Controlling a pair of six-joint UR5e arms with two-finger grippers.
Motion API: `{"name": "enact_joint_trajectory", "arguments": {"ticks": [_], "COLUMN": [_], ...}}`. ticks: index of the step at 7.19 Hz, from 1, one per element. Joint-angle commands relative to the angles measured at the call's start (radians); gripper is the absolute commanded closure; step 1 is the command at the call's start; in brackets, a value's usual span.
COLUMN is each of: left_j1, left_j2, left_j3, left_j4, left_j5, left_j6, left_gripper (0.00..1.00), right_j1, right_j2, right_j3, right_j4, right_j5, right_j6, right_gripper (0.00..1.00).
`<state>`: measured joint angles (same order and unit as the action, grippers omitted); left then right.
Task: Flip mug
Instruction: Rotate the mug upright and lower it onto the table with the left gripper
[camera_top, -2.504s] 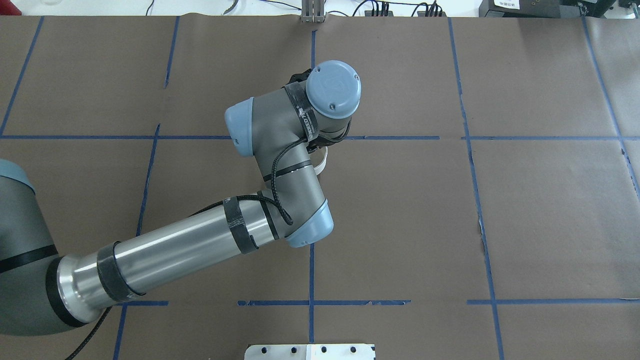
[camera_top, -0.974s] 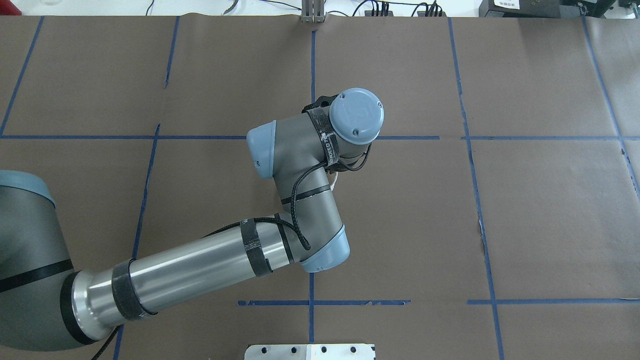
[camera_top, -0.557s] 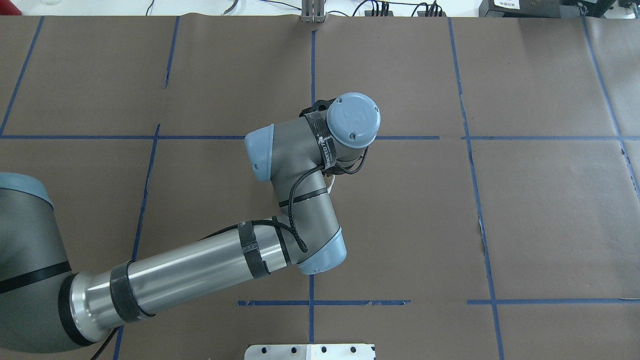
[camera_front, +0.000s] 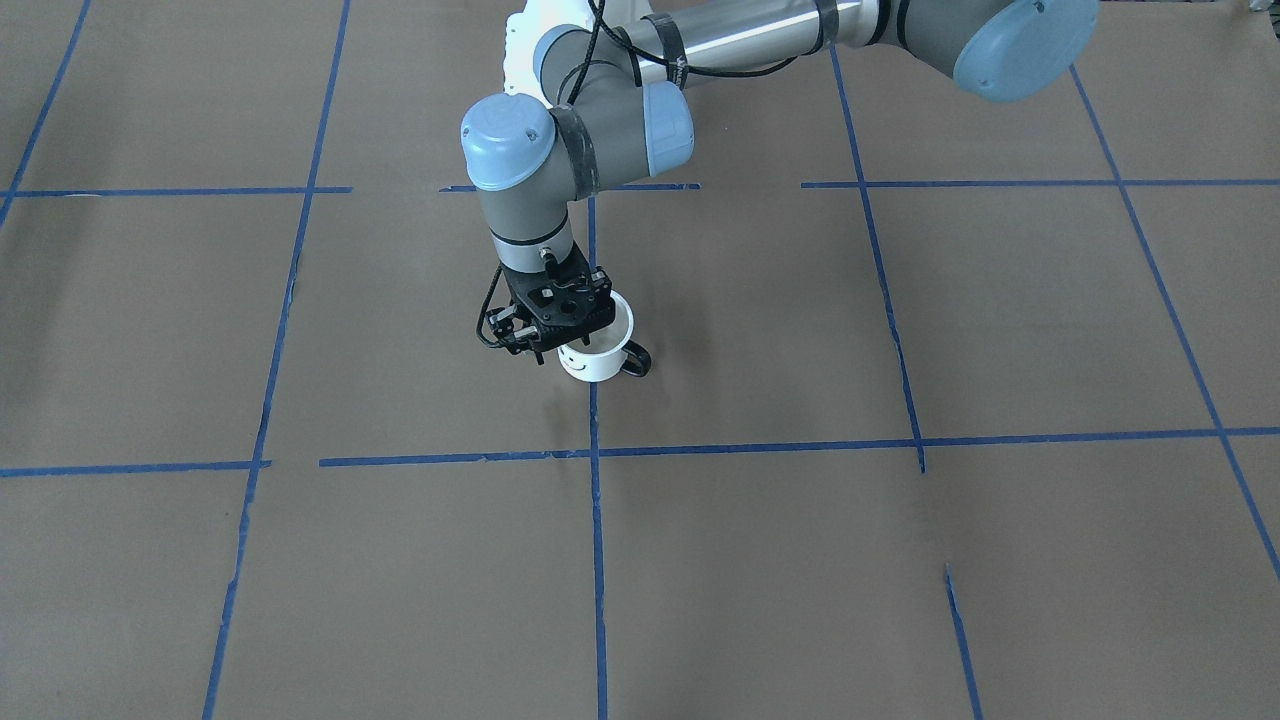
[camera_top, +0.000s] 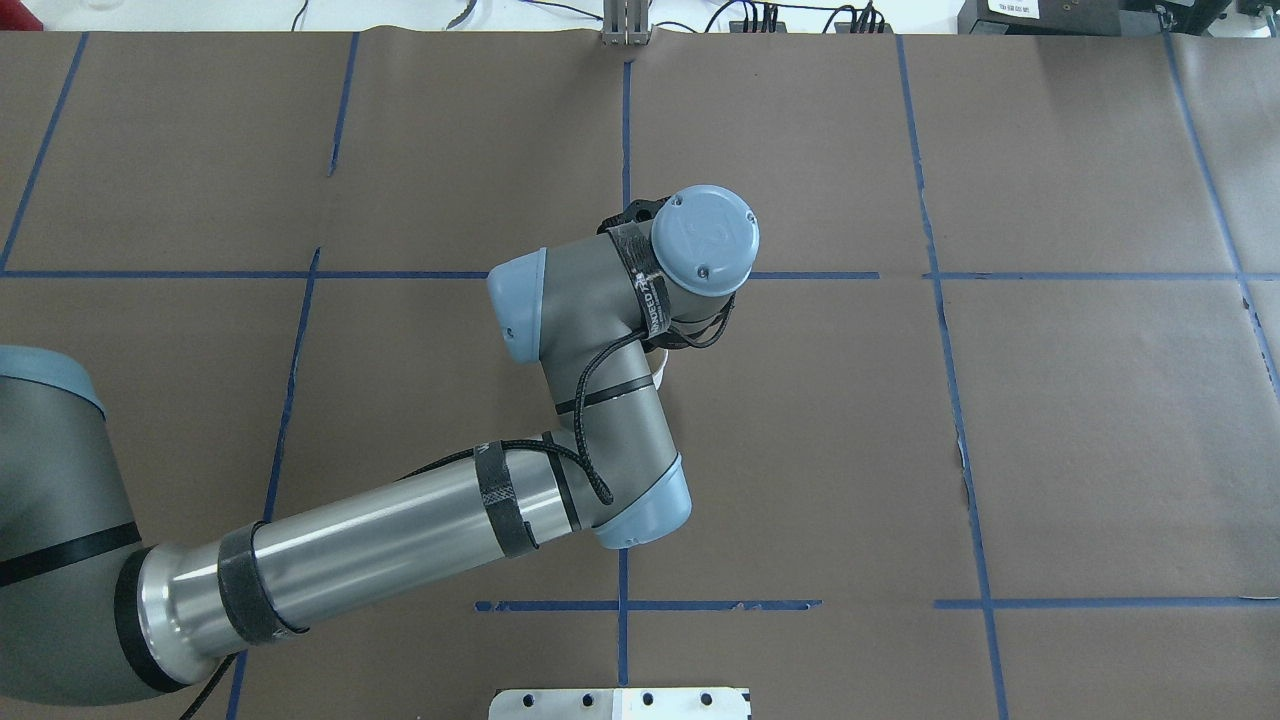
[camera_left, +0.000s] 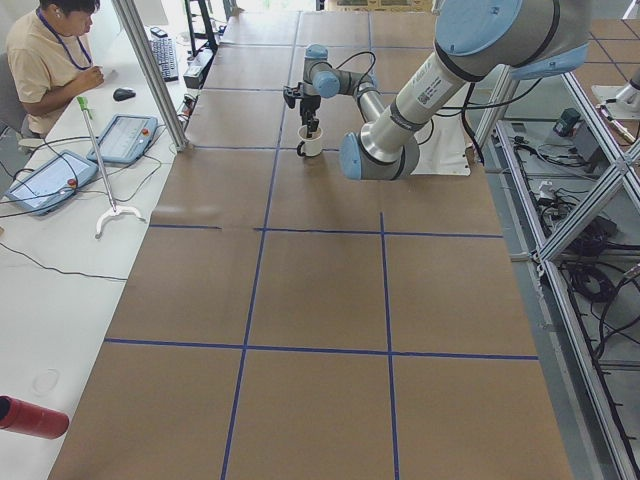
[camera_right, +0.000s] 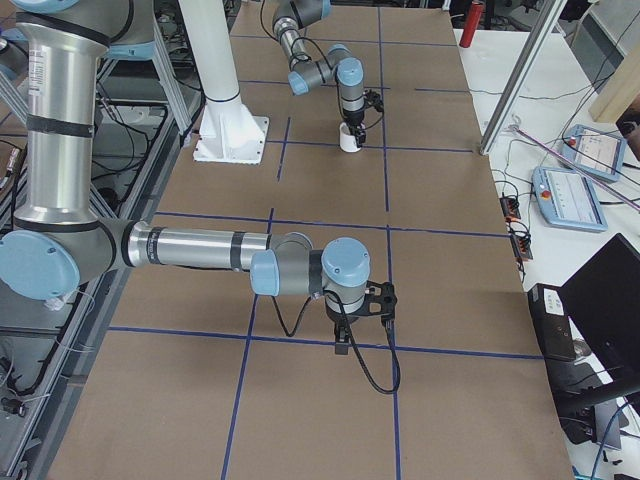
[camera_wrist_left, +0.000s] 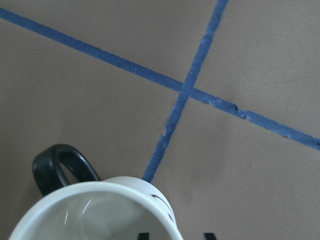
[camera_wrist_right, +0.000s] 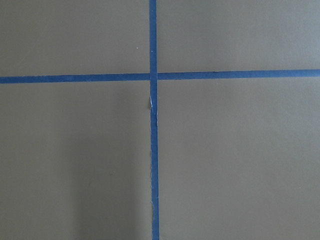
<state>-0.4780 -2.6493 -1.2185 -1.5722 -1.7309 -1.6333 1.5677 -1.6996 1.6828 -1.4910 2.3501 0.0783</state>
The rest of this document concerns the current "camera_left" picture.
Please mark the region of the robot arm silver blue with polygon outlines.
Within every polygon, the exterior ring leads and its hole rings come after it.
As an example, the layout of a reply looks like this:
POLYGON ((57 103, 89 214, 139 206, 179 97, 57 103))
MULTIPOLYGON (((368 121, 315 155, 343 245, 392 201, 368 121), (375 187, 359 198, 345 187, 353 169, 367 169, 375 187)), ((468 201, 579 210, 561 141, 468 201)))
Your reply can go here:
POLYGON ((397 180, 418 165, 415 135, 463 86, 484 79, 496 66, 515 80, 570 72, 587 58, 592 18, 589 1, 447 1, 435 22, 434 50, 390 105, 372 77, 333 67, 327 49, 307 47, 303 79, 286 87, 289 108, 299 108, 307 134, 319 128, 325 98, 354 99, 365 121, 344 136, 339 157, 352 180, 397 180))

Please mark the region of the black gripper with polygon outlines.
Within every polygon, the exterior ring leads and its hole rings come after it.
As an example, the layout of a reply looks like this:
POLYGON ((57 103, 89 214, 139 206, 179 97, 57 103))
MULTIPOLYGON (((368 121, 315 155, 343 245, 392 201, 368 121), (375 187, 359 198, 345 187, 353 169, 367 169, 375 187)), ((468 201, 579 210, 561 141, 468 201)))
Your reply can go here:
POLYGON ((300 101, 300 116, 301 122, 305 123, 304 138, 310 138, 311 133, 318 130, 319 120, 316 117, 316 112, 320 108, 321 97, 318 95, 304 95, 300 101))

